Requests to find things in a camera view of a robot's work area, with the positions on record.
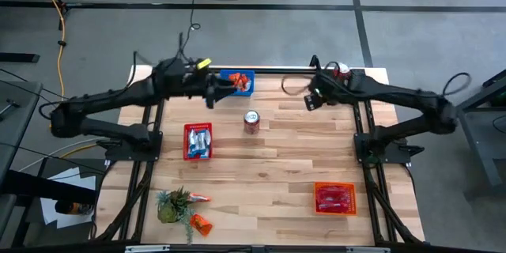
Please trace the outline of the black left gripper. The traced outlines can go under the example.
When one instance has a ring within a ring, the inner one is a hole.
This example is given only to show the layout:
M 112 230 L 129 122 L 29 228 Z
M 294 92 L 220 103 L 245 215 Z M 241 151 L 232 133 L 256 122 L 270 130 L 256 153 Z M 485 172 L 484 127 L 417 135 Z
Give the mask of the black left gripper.
M 183 78 L 184 95 L 202 96 L 206 99 L 206 106 L 208 108 L 213 108 L 216 102 L 232 95 L 233 86 L 233 81 L 227 78 L 216 77 L 212 73 L 187 74 Z

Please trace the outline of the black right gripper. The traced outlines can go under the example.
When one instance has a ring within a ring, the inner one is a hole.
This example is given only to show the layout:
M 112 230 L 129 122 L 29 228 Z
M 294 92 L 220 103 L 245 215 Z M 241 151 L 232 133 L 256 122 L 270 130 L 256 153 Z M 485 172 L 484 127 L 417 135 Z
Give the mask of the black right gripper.
M 316 73 L 312 78 L 312 94 L 304 97 L 306 108 L 309 111 L 316 109 L 315 104 L 339 103 L 334 94 L 336 82 L 325 73 Z

